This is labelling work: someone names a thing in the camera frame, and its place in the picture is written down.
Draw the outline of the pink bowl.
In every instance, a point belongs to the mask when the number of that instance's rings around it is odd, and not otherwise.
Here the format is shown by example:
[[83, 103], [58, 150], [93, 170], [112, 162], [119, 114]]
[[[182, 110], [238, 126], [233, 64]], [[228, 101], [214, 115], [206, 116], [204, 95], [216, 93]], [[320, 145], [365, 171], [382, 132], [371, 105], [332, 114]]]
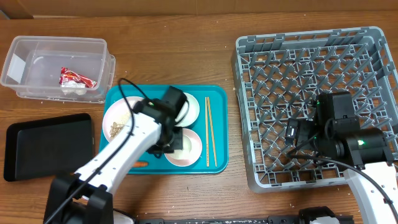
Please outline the pink bowl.
[[199, 160], [203, 147], [199, 135], [191, 129], [182, 129], [182, 149], [166, 154], [167, 160], [177, 167], [187, 167]]

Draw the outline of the white bowl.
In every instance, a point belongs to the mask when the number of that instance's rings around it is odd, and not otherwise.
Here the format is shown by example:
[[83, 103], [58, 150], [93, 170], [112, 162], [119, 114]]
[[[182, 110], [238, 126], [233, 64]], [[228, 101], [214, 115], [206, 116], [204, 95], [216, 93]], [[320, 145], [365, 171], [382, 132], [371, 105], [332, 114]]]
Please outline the white bowl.
[[189, 93], [185, 93], [185, 96], [187, 97], [187, 101], [184, 103], [175, 119], [177, 123], [176, 126], [183, 128], [193, 124], [197, 120], [200, 112], [200, 105], [197, 99]]

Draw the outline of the white tissue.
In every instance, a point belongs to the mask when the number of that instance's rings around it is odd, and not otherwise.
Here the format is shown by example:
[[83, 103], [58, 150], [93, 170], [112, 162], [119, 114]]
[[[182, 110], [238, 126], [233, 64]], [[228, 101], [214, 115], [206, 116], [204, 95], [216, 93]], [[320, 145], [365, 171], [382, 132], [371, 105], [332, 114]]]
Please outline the white tissue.
[[61, 84], [62, 91], [65, 95], [75, 93], [77, 95], [84, 95], [86, 93], [86, 85], [84, 83], [77, 83], [69, 81]]

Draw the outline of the red foil wrapper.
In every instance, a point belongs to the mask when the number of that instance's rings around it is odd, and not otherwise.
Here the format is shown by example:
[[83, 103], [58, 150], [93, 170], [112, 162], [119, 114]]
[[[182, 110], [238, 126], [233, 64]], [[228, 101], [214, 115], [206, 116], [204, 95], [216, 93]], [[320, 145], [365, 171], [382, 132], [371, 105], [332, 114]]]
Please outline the red foil wrapper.
[[93, 88], [96, 86], [96, 81], [94, 81], [90, 78], [87, 78], [83, 75], [80, 75], [66, 67], [62, 67], [59, 84], [61, 85], [62, 83], [69, 82], [69, 81], [75, 81], [77, 83], [84, 83], [86, 85], [86, 88]]

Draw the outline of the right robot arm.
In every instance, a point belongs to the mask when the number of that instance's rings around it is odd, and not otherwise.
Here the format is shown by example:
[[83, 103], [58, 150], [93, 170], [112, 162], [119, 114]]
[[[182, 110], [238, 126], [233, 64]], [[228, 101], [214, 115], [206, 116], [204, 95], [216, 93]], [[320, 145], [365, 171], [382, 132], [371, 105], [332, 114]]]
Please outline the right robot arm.
[[344, 178], [365, 223], [397, 222], [397, 179], [394, 158], [384, 133], [362, 129], [357, 117], [325, 122], [290, 118], [285, 143], [291, 159], [344, 168]]

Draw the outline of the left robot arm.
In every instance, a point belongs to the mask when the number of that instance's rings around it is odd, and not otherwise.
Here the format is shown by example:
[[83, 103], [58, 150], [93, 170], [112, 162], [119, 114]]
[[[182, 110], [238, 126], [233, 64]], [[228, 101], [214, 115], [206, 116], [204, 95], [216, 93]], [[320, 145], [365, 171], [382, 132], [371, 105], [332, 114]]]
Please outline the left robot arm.
[[176, 117], [185, 95], [145, 98], [131, 105], [131, 117], [119, 134], [73, 175], [53, 180], [45, 223], [134, 223], [130, 215], [113, 207], [113, 195], [138, 159], [148, 150], [172, 149], [177, 137]]

